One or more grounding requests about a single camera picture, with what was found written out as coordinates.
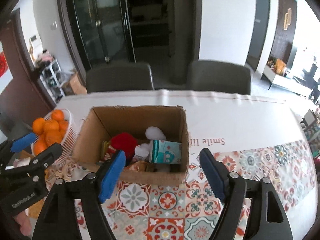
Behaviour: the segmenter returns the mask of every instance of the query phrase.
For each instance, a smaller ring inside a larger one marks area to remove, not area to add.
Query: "floral tile pattern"
[[[215,198],[208,182],[186,184],[186,218],[218,215],[220,200]]]
[[[184,239],[186,240],[207,240],[211,236],[219,220],[218,215],[186,218],[184,227]]]
[[[174,218],[149,218],[148,221],[148,240],[183,240],[184,219]]]
[[[121,182],[119,185],[117,211],[134,215],[149,215],[150,185]]]
[[[150,217],[184,218],[186,185],[151,186]]]
[[[272,147],[213,153],[229,171],[246,179],[268,177],[286,212],[316,186],[310,149],[303,140]],[[117,239],[208,239],[223,209],[207,182],[199,154],[190,154],[186,183],[175,187],[139,185],[119,181],[102,205]],[[56,178],[71,180],[76,164],[67,160],[50,172],[47,187]],[[251,200],[245,199],[236,240],[243,239]],[[81,200],[75,200],[79,227],[87,228]]]

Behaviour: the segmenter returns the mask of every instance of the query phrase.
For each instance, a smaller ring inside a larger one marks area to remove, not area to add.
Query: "red plush toy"
[[[123,150],[126,159],[131,160],[138,142],[131,134],[123,132],[111,138],[110,146],[115,150]]]

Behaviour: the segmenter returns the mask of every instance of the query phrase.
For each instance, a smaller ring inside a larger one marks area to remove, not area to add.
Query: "open cardboard box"
[[[181,184],[189,163],[186,113],[181,106],[93,107],[78,135],[72,157],[83,167],[96,172],[99,169],[96,163],[100,159],[102,141],[109,141],[113,136],[127,132],[138,143],[146,142],[145,132],[150,126],[159,127],[167,141],[181,143],[181,164],[170,165],[170,172],[123,171],[120,179],[163,186]]]

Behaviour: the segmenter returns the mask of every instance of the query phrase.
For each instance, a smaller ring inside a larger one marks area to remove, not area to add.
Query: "chair backrest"
[[[154,90],[147,63],[114,62],[93,68],[86,76],[87,92]]]
[[[189,65],[187,90],[251,94],[249,68],[232,63],[199,60]]]

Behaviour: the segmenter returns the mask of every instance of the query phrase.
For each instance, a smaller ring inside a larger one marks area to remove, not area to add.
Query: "blue gripper pad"
[[[124,166],[125,154],[124,151],[120,151],[101,181],[101,190],[99,194],[99,201],[101,204],[103,204],[107,199],[111,198]]]
[[[34,133],[29,133],[12,143],[11,152],[18,153],[36,141],[37,136]]]
[[[210,157],[205,152],[200,152],[199,155],[200,165],[204,171],[205,176],[210,184],[212,192],[216,198],[219,198],[221,201],[224,201],[226,198],[224,192],[224,182],[221,179],[216,167],[210,160]]]

